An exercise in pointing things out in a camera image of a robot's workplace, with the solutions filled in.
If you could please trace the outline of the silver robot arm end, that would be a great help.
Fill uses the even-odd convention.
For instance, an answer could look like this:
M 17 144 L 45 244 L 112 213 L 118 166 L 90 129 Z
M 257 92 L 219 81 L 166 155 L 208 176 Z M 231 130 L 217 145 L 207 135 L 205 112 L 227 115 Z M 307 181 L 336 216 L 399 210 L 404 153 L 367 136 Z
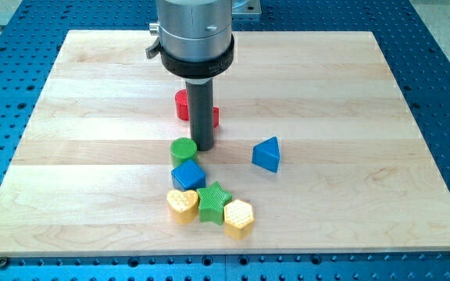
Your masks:
M 185 79 L 208 79 L 234 61 L 231 0 L 156 0 L 155 42 L 146 57 Z

